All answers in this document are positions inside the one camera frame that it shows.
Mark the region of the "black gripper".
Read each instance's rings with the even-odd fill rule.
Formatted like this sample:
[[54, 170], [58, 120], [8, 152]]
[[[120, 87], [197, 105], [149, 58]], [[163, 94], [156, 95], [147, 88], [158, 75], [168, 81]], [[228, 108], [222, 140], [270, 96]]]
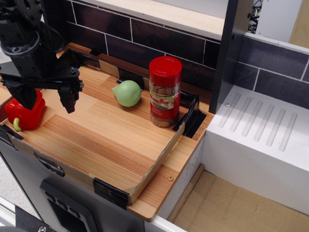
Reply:
[[8, 87], [8, 90], [26, 109], [33, 109], [36, 103], [35, 88], [56, 89], [63, 107], [70, 114], [75, 111], [79, 91], [84, 87], [82, 80], [79, 79], [80, 66], [74, 52], [67, 49], [59, 58], [51, 62], [40, 61], [38, 65], [30, 60], [17, 65], [12, 61], [2, 63], [0, 73], [4, 78], [12, 78], [15, 82], [16, 87]]

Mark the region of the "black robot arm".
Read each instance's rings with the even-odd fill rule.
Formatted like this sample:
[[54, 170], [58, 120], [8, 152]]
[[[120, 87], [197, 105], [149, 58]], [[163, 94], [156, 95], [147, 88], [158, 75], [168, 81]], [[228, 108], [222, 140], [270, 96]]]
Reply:
[[56, 57], [64, 40], [41, 21], [42, 14], [39, 0], [0, 2], [0, 48], [11, 59], [1, 64], [0, 81], [27, 109], [34, 107], [37, 89], [55, 89], [72, 113], [84, 85], [78, 69]]

